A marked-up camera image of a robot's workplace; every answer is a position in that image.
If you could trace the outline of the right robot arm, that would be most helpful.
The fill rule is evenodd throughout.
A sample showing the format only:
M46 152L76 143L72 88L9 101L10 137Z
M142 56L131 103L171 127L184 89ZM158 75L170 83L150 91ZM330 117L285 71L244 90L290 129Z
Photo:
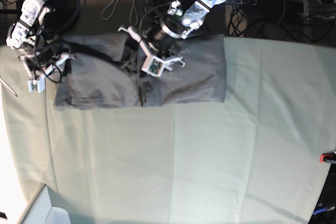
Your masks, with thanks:
M10 49L17 50L29 81L37 81L58 72L72 59L62 35L79 17L80 0L23 0L18 20L6 38Z

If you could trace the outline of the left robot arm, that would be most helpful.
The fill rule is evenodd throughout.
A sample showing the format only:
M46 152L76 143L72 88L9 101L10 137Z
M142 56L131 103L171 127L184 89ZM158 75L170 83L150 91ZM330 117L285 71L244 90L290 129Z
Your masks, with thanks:
M158 57L164 57L177 40L186 39L201 28L214 6L227 0L169 0L152 9L159 20L144 36L144 40Z

